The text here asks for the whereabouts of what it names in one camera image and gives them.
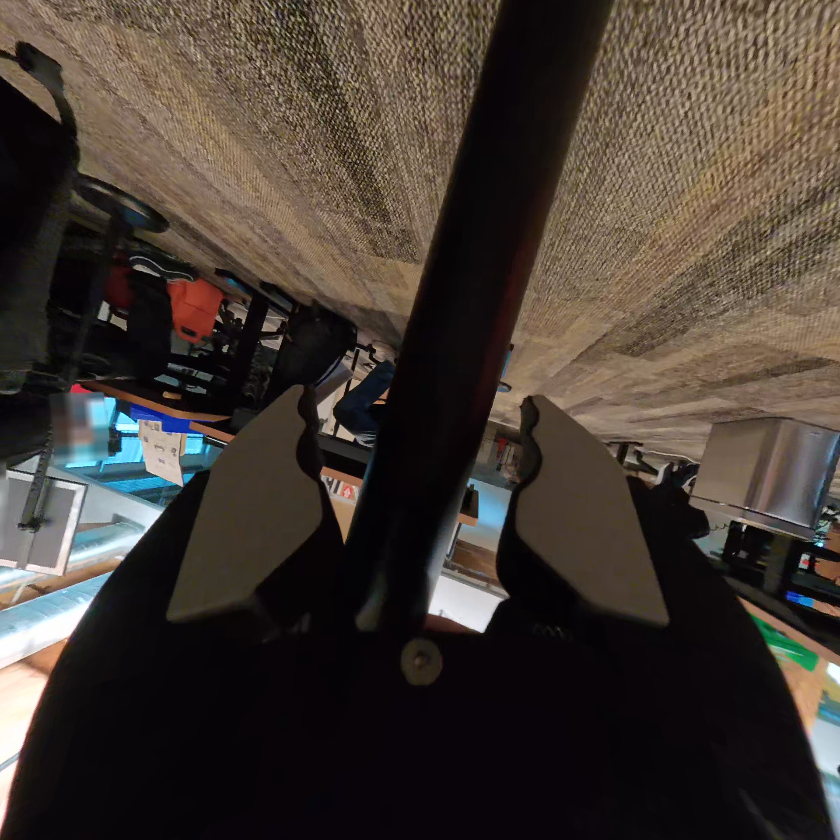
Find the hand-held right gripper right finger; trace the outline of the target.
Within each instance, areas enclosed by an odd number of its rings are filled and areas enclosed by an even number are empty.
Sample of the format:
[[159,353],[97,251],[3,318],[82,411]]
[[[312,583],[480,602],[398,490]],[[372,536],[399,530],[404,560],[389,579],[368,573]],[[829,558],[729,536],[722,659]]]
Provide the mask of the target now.
[[524,399],[520,419],[520,481],[497,548],[511,608],[548,627],[606,619],[667,627],[665,595],[616,459],[543,395]]

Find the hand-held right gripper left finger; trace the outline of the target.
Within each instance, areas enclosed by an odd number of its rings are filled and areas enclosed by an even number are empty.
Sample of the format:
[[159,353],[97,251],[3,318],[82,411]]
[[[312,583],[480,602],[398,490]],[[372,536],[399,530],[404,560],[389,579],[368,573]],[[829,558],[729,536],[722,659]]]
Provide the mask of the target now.
[[166,618],[327,624],[343,535],[322,480],[314,391],[294,385],[210,469]]

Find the white paper sheet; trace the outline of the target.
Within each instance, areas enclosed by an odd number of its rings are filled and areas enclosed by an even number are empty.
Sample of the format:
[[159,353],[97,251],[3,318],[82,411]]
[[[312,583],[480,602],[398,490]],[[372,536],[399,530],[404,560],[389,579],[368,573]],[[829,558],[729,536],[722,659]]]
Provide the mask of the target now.
[[185,480],[182,456],[186,450],[187,435],[182,432],[165,431],[160,421],[141,419],[138,438],[146,471],[183,488]]

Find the silver metal cabinet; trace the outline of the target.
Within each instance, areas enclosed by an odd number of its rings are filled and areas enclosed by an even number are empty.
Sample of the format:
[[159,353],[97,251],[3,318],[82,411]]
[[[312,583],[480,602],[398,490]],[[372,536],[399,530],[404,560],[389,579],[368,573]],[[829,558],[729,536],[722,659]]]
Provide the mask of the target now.
[[707,514],[810,541],[838,454],[837,431],[791,418],[715,423],[689,500]]

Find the grey metal plate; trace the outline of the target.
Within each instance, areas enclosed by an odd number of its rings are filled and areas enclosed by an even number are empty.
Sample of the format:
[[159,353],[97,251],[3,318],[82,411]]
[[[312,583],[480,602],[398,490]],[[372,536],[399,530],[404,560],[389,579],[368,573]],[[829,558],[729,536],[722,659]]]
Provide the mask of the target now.
[[34,475],[16,469],[2,478],[1,565],[62,575],[69,563],[88,487],[73,480],[48,478],[39,514],[41,523],[31,532],[20,524],[33,481]]

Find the orange bag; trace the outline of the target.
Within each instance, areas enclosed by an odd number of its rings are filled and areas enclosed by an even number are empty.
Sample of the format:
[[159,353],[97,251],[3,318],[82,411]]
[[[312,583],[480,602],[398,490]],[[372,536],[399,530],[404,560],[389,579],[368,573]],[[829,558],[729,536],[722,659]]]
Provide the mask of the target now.
[[168,280],[173,330],[190,344],[212,339],[214,324],[224,301],[223,292],[202,278]]

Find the green sign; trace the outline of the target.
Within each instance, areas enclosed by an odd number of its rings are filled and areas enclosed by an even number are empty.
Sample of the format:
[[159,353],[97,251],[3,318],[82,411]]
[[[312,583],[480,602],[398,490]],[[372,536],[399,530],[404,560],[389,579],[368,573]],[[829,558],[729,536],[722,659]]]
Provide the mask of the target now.
[[751,615],[751,618],[758,628],[763,641],[773,656],[780,662],[782,660],[790,661],[809,673],[816,670],[820,662],[820,657],[817,653],[788,637],[763,619],[755,615]]

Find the black pole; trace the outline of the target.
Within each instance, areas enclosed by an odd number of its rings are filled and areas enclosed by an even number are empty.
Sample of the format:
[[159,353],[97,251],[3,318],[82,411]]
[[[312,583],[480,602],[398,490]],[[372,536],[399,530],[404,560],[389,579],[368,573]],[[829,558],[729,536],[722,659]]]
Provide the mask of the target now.
[[613,2],[502,2],[343,560],[361,632],[424,624]]

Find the dark bulky object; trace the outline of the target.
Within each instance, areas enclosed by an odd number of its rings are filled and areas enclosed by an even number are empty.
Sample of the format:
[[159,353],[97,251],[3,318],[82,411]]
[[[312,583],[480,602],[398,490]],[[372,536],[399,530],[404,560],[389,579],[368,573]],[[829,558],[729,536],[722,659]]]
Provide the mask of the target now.
[[2,58],[52,97],[48,115],[2,79],[1,120],[1,458],[40,452],[50,431],[47,396],[25,390],[47,360],[47,307],[80,160],[77,122],[58,62],[19,41]]

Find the silver air duct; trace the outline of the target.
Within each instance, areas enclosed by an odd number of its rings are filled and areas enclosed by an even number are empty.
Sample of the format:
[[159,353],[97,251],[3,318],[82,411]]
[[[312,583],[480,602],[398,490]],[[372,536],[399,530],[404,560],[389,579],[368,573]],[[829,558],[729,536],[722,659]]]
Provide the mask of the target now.
[[[34,474],[33,460],[18,469]],[[11,469],[2,468],[2,478]],[[50,468],[48,478],[87,485],[65,573],[2,567],[1,666],[68,638],[118,564],[162,514],[152,502],[79,471]]]

